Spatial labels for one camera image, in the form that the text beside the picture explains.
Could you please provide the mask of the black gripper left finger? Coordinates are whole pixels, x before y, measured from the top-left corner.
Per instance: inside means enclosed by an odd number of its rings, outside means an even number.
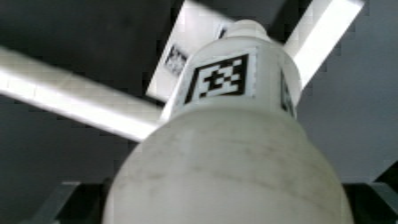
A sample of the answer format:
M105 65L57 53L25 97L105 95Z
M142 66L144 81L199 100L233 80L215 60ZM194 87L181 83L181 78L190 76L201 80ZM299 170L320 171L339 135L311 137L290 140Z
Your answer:
M101 224L110 184L110 178L98 183L64 181L34 215L18 224Z

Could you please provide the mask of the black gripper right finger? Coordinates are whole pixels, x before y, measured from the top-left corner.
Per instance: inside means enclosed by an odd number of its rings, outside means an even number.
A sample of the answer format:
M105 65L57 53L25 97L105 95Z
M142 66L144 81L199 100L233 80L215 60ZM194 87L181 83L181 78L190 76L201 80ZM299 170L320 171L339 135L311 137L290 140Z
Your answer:
M345 192L355 224L398 224L398 184L350 183Z

